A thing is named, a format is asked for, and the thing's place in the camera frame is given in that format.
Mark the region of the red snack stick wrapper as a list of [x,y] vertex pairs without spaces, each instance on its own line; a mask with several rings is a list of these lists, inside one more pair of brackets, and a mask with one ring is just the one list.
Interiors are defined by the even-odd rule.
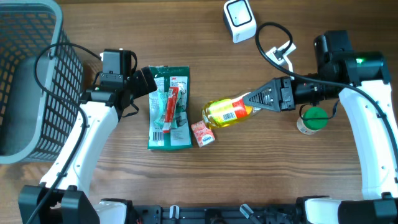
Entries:
[[175,114],[179,91],[180,88],[178,86],[172,86],[169,88],[164,126],[162,128],[163,133],[169,133],[172,127],[172,120]]

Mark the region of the green lid white jar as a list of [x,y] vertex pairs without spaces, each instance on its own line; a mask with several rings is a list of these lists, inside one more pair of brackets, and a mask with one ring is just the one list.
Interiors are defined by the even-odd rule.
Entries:
[[312,107],[297,120],[298,130],[306,135],[315,134],[328,124],[328,115],[326,111],[319,107]]

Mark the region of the yellow Vim dish soap bottle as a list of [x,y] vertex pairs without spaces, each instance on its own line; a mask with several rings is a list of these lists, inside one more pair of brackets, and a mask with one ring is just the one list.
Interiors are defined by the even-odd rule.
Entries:
[[244,104],[243,98],[249,93],[251,90],[209,101],[201,110],[206,127],[224,128],[245,121],[260,112],[261,108]]

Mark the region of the green 3M gloves package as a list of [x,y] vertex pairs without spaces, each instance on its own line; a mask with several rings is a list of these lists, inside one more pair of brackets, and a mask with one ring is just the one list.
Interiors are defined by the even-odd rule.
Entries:
[[154,124],[159,111],[157,90],[149,94],[150,126],[147,148],[149,150],[174,151],[192,147],[187,115],[190,96],[190,68],[188,66],[150,66],[149,68],[157,84],[157,90],[168,92],[170,87],[178,86],[180,99],[177,101],[177,114],[175,115],[177,128],[170,129],[169,133],[163,133],[162,128],[158,128]]

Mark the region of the red tissue pack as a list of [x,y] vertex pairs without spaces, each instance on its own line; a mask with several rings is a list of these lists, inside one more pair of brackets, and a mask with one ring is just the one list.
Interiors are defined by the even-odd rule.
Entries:
[[199,147],[209,145],[215,141],[215,135],[212,130],[206,127],[204,121],[192,124],[191,129]]

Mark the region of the mint green sachet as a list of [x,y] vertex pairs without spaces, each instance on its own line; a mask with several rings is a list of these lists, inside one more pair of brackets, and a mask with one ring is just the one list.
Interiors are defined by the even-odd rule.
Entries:
[[[162,90],[157,90],[157,99],[159,100],[159,111],[157,112],[157,116],[155,117],[154,124],[158,128],[163,128],[165,122],[165,113],[167,107],[167,98],[168,92],[164,92]],[[177,93],[177,101],[180,99],[180,93]],[[171,129],[177,128],[177,122],[175,119],[175,115],[173,116]]]

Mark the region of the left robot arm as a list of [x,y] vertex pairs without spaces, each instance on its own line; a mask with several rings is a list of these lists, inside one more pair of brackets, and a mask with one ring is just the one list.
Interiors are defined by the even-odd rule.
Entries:
[[88,199],[90,182],[101,151],[123,111],[134,100],[157,89],[148,68],[137,69],[130,50],[106,49],[99,85],[85,90],[76,105],[72,131],[38,186],[26,185],[19,195],[23,223],[138,223],[130,200]]

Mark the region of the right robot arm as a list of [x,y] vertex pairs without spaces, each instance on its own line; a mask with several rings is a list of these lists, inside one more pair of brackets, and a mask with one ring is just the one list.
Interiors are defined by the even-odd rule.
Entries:
[[397,124],[391,77],[379,52],[355,52],[344,30],[314,41],[317,72],[289,70],[243,98],[256,108],[285,111],[296,105],[338,98],[349,118],[362,175],[362,200],[325,196],[298,199],[304,223],[397,222]]

